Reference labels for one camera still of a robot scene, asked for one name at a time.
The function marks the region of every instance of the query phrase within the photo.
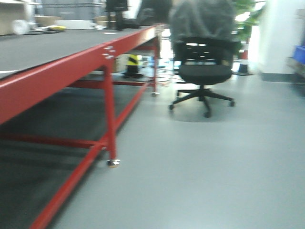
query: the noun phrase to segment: yellow and black object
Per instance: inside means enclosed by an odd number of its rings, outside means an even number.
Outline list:
[[[62,25],[50,25],[48,31],[65,31],[66,27]]]
[[[130,54],[127,62],[127,70],[123,73],[125,77],[140,78],[143,74],[139,73],[139,56]]]

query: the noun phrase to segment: gray table top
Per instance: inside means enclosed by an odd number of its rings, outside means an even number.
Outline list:
[[[37,35],[0,36],[0,80],[19,71],[109,42],[141,29],[66,30]]]

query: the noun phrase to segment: table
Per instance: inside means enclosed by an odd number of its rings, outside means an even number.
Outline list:
[[[119,165],[115,132],[126,119],[148,86],[156,95],[152,82],[115,82],[112,67],[115,58],[133,49],[150,50],[157,63],[159,25],[117,31],[65,31],[56,34],[0,37],[0,124],[10,120],[65,87],[103,89],[107,132],[98,141],[63,139],[0,133],[0,138],[58,146],[87,148],[88,153],[66,182],[59,188],[31,229],[46,228],[101,150],[110,153],[108,166]],[[81,80],[90,72],[102,69],[103,81]],[[115,117],[113,85],[140,86],[125,109]]]

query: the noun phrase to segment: white wall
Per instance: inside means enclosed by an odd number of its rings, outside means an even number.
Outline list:
[[[305,20],[295,13],[304,7],[304,0],[268,0],[259,26],[257,62],[263,73],[293,73],[286,59],[303,39]]]

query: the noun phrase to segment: table caster wheel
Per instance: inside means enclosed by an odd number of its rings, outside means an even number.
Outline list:
[[[231,106],[231,107],[235,106],[234,100],[230,101],[229,106]]]
[[[120,164],[120,160],[118,159],[113,159],[113,160],[109,160],[107,161],[107,165],[110,167],[110,168],[116,168],[118,167]]]
[[[206,118],[210,118],[210,117],[212,116],[212,112],[207,111],[207,112],[204,113],[204,116],[205,116]]]
[[[160,95],[158,92],[152,92],[152,97],[156,97],[157,95]]]

